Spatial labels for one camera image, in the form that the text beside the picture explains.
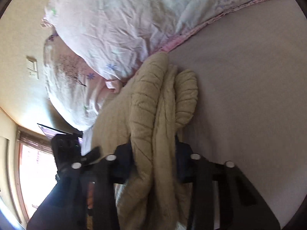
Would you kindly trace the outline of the dark sleeved forearm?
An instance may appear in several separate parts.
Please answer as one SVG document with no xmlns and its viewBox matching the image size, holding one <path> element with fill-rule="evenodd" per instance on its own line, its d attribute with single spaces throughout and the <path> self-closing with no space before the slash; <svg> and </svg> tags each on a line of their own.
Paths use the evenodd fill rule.
<svg viewBox="0 0 307 230">
<path fill-rule="evenodd" d="M 62 176 L 34 215 L 27 229 L 91 229 L 91 190 L 95 182 L 74 171 Z"/>
</svg>

